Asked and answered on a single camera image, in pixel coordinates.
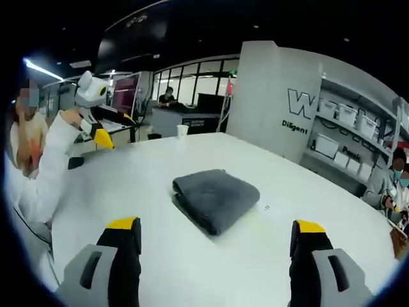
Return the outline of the person's left hand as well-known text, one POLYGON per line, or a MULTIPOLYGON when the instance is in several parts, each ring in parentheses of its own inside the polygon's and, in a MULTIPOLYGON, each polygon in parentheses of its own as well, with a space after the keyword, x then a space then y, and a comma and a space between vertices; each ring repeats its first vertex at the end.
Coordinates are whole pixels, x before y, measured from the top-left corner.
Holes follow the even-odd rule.
POLYGON ((59 115, 67 124, 75 127, 76 129, 80 129, 82 116, 78 108, 75 107, 64 111, 60 111, 59 115))

